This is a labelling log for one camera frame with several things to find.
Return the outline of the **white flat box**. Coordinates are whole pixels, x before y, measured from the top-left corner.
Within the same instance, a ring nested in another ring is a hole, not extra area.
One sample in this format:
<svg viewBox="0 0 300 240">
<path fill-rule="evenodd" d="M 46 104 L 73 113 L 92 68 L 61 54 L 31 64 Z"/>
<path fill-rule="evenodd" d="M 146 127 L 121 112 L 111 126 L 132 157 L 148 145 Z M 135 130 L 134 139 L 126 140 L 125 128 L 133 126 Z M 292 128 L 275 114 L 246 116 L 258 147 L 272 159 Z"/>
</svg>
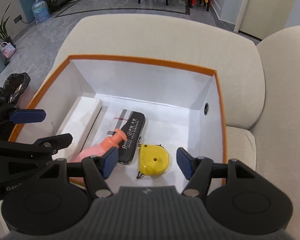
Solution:
<svg viewBox="0 0 300 240">
<path fill-rule="evenodd" d="M 57 131 L 57 135 L 70 133 L 72 142 L 67 148 L 54 154 L 53 159 L 65 158 L 70 161 L 81 152 L 102 106 L 99 99 L 86 96 L 76 99 Z"/>
</svg>

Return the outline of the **black trash bag bin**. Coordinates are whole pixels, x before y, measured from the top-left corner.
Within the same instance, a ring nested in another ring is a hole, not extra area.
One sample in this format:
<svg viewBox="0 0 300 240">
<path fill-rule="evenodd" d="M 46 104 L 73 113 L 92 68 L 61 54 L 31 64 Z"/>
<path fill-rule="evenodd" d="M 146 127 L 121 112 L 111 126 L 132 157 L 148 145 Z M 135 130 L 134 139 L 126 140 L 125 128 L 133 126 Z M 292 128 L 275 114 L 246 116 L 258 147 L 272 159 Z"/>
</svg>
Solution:
<svg viewBox="0 0 300 240">
<path fill-rule="evenodd" d="M 3 86 L 0 87 L 0 97 L 4 98 L 6 103 L 16 105 L 30 81 L 31 78 L 26 72 L 9 75 Z"/>
</svg>

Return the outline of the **black plaid zip case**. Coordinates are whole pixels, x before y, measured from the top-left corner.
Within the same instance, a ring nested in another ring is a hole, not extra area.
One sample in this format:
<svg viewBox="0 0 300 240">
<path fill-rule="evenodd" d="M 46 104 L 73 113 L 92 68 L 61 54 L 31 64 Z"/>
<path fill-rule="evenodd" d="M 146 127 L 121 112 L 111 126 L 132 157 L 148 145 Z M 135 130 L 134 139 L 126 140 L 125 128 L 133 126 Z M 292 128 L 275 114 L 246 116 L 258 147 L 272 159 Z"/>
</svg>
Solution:
<svg viewBox="0 0 300 240">
<path fill-rule="evenodd" d="M 114 116 L 107 135 L 114 135 L 115 129 L 120 129 L 127 136 L 126 141 L 119 143 L 119 163 L 127 165 L 133 160 L 145 122 L 143 113 L 127 109 L 118 111 Z"/>
</svg>

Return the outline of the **yellow tape measure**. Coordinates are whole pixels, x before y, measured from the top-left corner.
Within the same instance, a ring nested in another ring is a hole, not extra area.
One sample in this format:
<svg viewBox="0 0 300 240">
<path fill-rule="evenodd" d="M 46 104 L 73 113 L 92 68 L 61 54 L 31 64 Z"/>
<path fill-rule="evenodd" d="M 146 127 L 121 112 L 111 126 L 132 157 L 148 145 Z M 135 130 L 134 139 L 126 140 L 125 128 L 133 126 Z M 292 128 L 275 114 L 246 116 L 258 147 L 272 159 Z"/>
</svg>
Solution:
<svg viewBox="0 0 300 240">
<path fill-rule="evenodd" d="M 170 165 L 170 154 L 161 144 L 139 145 L 139 171 L 136 179 L 143 176 L 158 177 L 165 173 Z"/>
</svg>

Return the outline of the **orange storage box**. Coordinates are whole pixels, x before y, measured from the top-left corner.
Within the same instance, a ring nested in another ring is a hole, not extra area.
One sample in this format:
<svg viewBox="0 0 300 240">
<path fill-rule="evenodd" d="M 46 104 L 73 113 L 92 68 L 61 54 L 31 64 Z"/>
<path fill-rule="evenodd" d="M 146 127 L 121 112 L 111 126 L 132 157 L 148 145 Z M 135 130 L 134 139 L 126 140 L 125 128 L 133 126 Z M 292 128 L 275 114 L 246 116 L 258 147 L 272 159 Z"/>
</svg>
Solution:
<svg viewBox="0 0 300 240">
<path fill-rule="evenodd" d="M 200 196 L 184 196 L 177 149 L 214 162 L 226 156 L 224 108 L 215 70 L 128 56 L 71 55 L 44 82 L 27 109 L 42 122 L 17 124 L 9 141 L 32 144 L 57 135 L 79 96 L 102 101 L 82 150 L 100 144 L 120 110 L 143 113 L 141 140 L 131 163 L 117 162 L 106 183 L 113 195 L 91 197 L 82 178 L 67 177 L 65 158 L 53 159 L 0 200 L 6 239 L 211 239 L 226 229 Z M 139 171 L 139 145 L 161 144 L 170 165 L 158 177 Z"/>
</svg>

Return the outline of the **green potted plant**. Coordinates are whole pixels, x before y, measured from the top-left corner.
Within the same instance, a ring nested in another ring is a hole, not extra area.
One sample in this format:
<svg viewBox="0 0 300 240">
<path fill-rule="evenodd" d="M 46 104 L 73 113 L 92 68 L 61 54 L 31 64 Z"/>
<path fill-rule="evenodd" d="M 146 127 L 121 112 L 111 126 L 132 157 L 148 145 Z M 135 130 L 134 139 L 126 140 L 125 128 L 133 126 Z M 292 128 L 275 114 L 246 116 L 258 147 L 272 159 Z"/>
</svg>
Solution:
<svg viewBox="0 0 300 240">
<path fill-rule="evenodd" d="M 11 42 L 12 46 L 15 47 L 15 44 L 13 42 L 13 40 L 11 39 L 10 35 L 8 35 L 7 29 L 6 29 L 6 25 L 7 22 L 9 20 L 10 17 L 5 18 L 5 15 L 10 7 L 11 3 L 7 6 L 4 14 L 2 16 L 0 16 L 0 40 L 2 40 L 3 42 Z"/>
</svg>

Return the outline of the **beige sofa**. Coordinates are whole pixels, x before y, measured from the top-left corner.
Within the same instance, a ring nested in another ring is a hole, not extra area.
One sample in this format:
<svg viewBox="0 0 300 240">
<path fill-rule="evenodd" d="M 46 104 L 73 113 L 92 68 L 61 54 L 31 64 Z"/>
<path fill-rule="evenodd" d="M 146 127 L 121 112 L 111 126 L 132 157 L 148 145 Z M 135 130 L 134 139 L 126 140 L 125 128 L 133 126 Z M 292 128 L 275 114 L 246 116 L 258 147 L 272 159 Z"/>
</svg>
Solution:
<svg viewBox="0 0 300 240">
<path fill-rule="evenodd" d="M 0 239 L 300 239 L 300 26 L 85 17 L 3 121 Z"/>
</svg>

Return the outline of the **pink checkered bag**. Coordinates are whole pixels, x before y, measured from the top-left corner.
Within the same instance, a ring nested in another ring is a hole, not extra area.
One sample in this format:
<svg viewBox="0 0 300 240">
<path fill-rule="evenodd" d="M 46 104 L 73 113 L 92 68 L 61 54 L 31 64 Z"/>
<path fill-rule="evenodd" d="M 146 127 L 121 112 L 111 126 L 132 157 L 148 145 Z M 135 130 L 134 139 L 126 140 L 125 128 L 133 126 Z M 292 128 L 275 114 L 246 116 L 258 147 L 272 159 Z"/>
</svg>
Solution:
<svg viewBox="0 0 300 240">
<path fill-rule="evenodd" d="M 16 48 L 10 42 L 0 43 L 0 52 L 6 59 L 10 59 L 15 54 Z"/>
</svg>

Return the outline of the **pink bottle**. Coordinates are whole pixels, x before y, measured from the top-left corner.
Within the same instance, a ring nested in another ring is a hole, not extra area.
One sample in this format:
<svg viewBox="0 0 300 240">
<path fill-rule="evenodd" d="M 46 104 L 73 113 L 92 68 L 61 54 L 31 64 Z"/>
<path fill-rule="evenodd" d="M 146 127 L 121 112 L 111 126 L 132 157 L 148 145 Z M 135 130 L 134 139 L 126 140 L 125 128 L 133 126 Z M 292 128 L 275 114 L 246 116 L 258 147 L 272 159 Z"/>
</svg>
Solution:
<svg viewBox="0 0 300 240">
<path fill-rule="evenodd" d="M 91 146 L 82 150 L 70 162 L 79 163 L 86 157 L 97 157 L 99 169 L 102 177 L 108 179 L 119 158 L 119 144 L 121 141 L 126 141 L 127 136 L 124 131 L 116 128 L 115 134 L 106 137 L 100 144 Z"/>
</svg>

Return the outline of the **blue water jug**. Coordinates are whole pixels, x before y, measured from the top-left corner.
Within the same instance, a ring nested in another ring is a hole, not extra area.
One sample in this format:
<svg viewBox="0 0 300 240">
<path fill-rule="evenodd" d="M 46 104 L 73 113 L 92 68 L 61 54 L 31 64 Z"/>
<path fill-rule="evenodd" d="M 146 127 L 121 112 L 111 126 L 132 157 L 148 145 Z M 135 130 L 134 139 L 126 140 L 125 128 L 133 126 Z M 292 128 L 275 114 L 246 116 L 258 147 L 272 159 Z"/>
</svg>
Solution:
<svg viewBox="0 0 300 240">
<path fill-rule="evenodd" d="M 34 0 L 32 13 L 37 24 L 45 22 L 50 18 L 48 6 L 44 0 Z"/>
</svg>

